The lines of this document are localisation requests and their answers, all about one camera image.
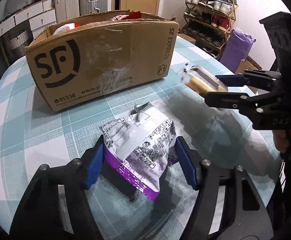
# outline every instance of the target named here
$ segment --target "white and purple snack bag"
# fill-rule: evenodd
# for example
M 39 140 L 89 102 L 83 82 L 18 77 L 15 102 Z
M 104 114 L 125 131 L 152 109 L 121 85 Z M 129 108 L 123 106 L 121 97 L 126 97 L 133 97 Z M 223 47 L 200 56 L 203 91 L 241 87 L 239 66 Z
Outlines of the white and purple snack bag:
M 174 122 L 150 103 L 135 107 L 135 114 L 101 126 L 104 157 L 136 189 L 154 200 L 159 178 L 168 164 L 177 162 Z

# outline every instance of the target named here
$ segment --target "tablecloth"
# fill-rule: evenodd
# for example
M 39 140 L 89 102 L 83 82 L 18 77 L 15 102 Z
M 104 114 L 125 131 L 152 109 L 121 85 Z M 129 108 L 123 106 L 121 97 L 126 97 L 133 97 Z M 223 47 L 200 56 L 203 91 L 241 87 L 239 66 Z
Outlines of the tablecloth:
M 270 131 L 252 129 L 237 110 L 217 110 L 183 85 L 177 72 L 185 63 L 213 74 L 229 71 L 210 55 L 178 37 L 167 77 L 110 94 L 60 113 L 52 112 L 31 77 L 26 58 L 15 62 L 0 81 L 0 225 L 7 232 L 33 174 L 43 163 L 65 165 L 81 157 L 101 134 L 99 127 L 127 115 L 135 103 L 152 102 L 175 122 L 178 136 L 217 165 L 240 164 L 249 172 L 266 205 L 279 174 L 280 158 Z M 247 87 L 233 92 L 253 93 Z M 120 177 L 103 168 L 86 192 L 105 239 L 179 239 L 198 192 L 187 185 L 180 165 L 167 168 L 154 200 L 116 186 Z M 71 232 L 60 188 L 63 223 Z

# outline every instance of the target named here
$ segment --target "red sneaker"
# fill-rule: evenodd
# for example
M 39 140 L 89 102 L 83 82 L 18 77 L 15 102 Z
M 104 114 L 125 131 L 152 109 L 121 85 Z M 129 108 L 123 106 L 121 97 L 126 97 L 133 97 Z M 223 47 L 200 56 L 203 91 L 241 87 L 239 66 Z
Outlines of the red sneaker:
M 219 26 L 219 24 L 220 24 L 220 18 L 221 18 L 221 16 L 219 16 L 219 15 L 214 15 L 213 18 L 212 18 L 212 23 L 211 23 L 211 25 L 212 25 L 213 27 L 218 28 L 218 26 Z
M 219 29 L 226 32 L 229 28 L 230 22 L 228 18 L 220 17 Z

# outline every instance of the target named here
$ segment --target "purple stripe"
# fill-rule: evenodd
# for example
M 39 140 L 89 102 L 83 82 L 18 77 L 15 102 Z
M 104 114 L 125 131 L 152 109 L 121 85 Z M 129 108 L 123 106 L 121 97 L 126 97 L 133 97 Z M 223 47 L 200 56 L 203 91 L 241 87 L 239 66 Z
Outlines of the purple stripe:
M 113 154 L 108 150 L 105 145 L 103 145 L 103 156 L 112 168 L 116 169 L 117 172 L 128 182 L 130 182 L 133 187 L 143 192 L 143 194 L 146 195 L 148 198 L 154 200 L 157 195 L 159 195 L 159 192 L 153 191 L 140 179 L 134 176 L 131 171 L 129 171 L 115 156 L 113 156 Z

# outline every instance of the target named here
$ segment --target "purple bag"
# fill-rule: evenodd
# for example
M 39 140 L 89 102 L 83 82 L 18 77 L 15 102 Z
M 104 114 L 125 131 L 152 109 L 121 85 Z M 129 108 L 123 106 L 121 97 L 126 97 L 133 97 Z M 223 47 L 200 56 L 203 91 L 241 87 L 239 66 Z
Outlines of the purple bag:
M 235 73 L 241 60 L 247 58 L 255 41 L 250 35 L 244 34 L 238 28 L 232 30 L 220 62 Z

